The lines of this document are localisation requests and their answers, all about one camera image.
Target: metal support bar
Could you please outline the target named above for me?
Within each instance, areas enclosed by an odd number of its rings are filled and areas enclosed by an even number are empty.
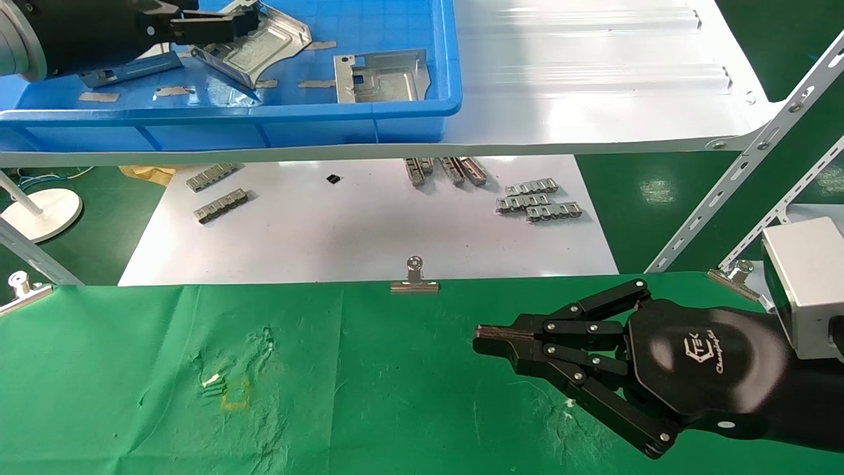
[[[57,285],[84,285],[81,280],[70,273],[70,270],[65,269],[2,217],[0,217],[0,243]]]
[[[838,35],[820,59],[809,70],[787,100],[782,109],[762,129],[756,140],[747,148],[724,175],[718,180],[695,211],[683,223],[645,272],[662,272],[683,252],[697,233],[733,196],[736,189],[776,147],[795,123],[817,101],[821,94],[844,70],[844,31]]]
[[[27,196],[23,190],[18,188],[18,185],[14,184],[12,179],[7,177],[3,172],[0,172],[0,187],[3,187],[3,189],[8,191],[8,193],[12,195],[12,198],[26,208],[26,210],[33,216],[38,216],[44,212],[44,210],[39,208],[38,205],[36,205],[30,197]]]
[[[786,218],[786,208],[788,204],[794,201],[795,198],[800,194],[803,190],[803,187],[806,186],[809,182],[814,180],[814,177],[818,175],[818,173],[822,172],[827,165],[832,163],[842,152],[844,152],[844,135],[841,136],[838,141],[836,141],[829,150],[826,151],[810,169],[803,175],[800,180],[790,189],[779,202],[768,211],[768,214],[762,218],[761,221],[756,223],[756,226],[753,227],[750,232],[748,232],[747,236],[744,237],[732,251],[730,254],[727,254],[727,257],[721,261],[721,264],[718,265],[718,268],[721,270],[727,269],[731,262],[733,262],[736,258],[738,258],[739,254],[744,251],[750,243],[756,239],[762,233],[762,230],[765,229],[772,221],[776,218],[779,218],[780,223],[787,224],[788,218]]]

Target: silver metal box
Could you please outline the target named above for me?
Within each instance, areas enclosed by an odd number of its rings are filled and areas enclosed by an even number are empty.
[[[798,358],[844,358],[830,320],[844,315],[844,237],[828,217],[762,232],[776,311]]]

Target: table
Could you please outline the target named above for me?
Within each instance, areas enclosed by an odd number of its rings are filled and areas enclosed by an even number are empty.
[[[176,174],[149,221],[121,286],[407,277],[411,255],[430,279],[617,274],[573,156],[480,157],[485,187],[456,188],[439,165],[422,189],[403,160],[250,163],[195,194]],[[343,179],[337,184],[328,175]],[[531,224],[500,216],[504,186],[553,177],[558,202],[583,216]],[[193,211],[237,188],[257,198],[203,226]]]
[[[479,323],[548,313],[632,278],[446,281],[439,295],[420,296],[391,295],[386,282],[60,287],[0,319],[0,472],[791,475],[841,467],[842,454],[695,431],[651,461],[546,382],[472,350]],[[655,297],[683,305],[756,308],[701,273],[641,278]],[[240,399],[202,396],[200,381],[221,370]]]

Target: blue wire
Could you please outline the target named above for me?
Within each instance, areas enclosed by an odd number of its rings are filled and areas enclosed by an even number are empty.
[[[40,185],[42,183],[63,182],[63,181],[66,181],[66,180],[67,180],[67,178],[63,178],[63,177],[59,177],[59,178],[49,177],[49,178],[42,178],[40,180],[32,180],[32,181],[29,181],[29,182],[26,182],[26,183],[20,185],[20,190],[26,191],[27,189],[32,188],[35,185]]]

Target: white pole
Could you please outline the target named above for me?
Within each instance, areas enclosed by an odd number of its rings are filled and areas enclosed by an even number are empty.
[[[44,210],[33,203],[30,197],[18,188],[18,185],[14,184],[12,179],[7,177],[3,172],[0,172],[0,187],[3,187],[6,191],[8,191],[8,193],[12,195],[12,198],[26,208],[28,212],[32,213],[33,216],[39,216],[44,212]]]

